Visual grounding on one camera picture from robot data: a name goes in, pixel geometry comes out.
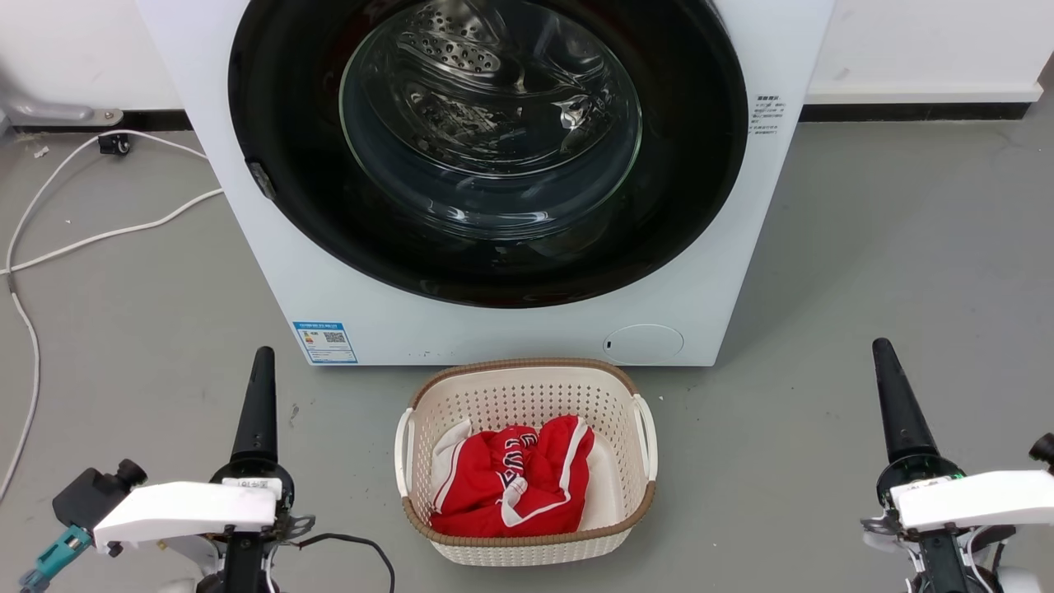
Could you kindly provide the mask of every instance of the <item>red clothing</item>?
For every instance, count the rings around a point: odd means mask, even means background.
[[[592,446],[592,429],[577,416],[554,418],[536,433],[509,427],[455,443],[441,439],[432,464],[432,529],[465,537],[577,531]]]

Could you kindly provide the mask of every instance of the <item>teal connector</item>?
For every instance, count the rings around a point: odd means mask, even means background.
[[[55,543],[37,557],[37,568],[18,579],[20,593],[43,593],[62,569],[92,547],[92,536],[77,526],[70,526]]]

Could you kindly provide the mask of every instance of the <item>basket handle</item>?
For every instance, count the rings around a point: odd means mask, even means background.
[[[410,496],[410,488],[413,482],[411,474],[413,471],[413,409],[408,408],[398,419],[398,429],[395,430],[395,449],[392,450],[395,458],[395,485],[398,487],[399,496],[406,498]]]
[[[642,435],[641,451],[644,454],[644,467],[648,469],[648,481],[653,482],[659,475],[659,441],[656,440],[656,421],[651,418],[651,409],[640,394],[633,394],[637,404],[637,431]]]

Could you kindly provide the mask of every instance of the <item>washing machine door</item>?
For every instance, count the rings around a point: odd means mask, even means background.
[[[488,308],[662,266],[724,203],[748,123],[701,0],[251,0],[230,103],[250,171],[307,236]]]

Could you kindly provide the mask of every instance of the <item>black cable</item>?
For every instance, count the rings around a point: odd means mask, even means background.
[[[311,546],[312,543],[318,543],[319,541],[323,541],[323,540],[326,540],[326,539],[339,539],[340,541],[350,541],[352,543],[362,543],[364,546],[369,546],[369,547],[373,548],[374,550],[376,550],[377,554],[380,556],[380,559],[384,560],[385,566],[388,567],[388,576],[389,576],[388,593],[395,593],[395,569],[392,568],[391,560],[388,559],[388,556],[385,555],[385,551],[382,550],[379,546],[377,546],[376,541],[373,541],[371,539],[366,539],[365,537],[355,537],[353,535],[344,535],[341,533],[324,533],[321,535],[316,535],[314,537],[309,537],[309,538],[302,540],[302,541],[294,541],[292,543],[293,543],[293,546],[296,546],[298,549],[304,550],[305,548],[307,548],[308,546]]]
[[[1006,541],[1000,541],[999,547],[995,549],[995,556],[992,558],[992,575],[995,576],[995,571],[999,570],[999,562],[1002,561],[1002,549],[1007,547]]]

